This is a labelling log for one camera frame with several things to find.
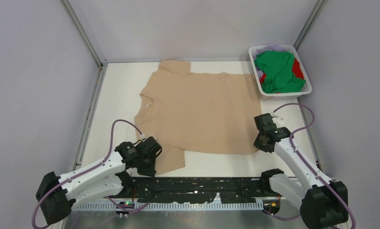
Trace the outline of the beige t shirt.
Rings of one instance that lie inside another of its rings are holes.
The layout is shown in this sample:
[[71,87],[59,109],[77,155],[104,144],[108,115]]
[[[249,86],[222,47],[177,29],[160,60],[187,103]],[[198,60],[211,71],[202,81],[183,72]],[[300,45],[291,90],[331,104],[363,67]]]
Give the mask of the beige t shirt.
[[[248,155],[261,105],[254,76],[193,73],[191,63],[163,60],[140,93],[135,125],[162,146],[156,172],[185,167],[185,151]],[[153,107],[146,108],[148,103]]]

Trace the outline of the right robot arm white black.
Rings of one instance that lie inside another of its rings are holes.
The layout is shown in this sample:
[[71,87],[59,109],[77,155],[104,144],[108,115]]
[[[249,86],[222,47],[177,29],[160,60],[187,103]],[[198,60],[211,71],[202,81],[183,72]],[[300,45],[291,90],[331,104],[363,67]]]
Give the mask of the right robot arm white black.
[[300,150],[294,135],[286,127],[277,127],[271,114],[254,118],[258,135],[254,147],[275,153],[291,169],[297,180],[291,180],[280,169],[263,172],[260,191],[277,193],[299,209],[309,229],[324,229],[349,220],[348,190],[341,181],[333,181]]

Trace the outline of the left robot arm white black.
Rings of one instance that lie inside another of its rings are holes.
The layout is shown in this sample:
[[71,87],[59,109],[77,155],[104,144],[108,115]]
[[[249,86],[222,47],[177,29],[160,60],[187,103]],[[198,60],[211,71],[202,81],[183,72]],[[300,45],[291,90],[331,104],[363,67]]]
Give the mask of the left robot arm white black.
[[110,196],[129,197],[134,181],[127,170],[154,177],[155,161],[162,151],[154,137],[136,143],[122,142],[107,156],[69,173],[44,175],[36,192],[38,206],[47,225],[62,221],[79,206]]

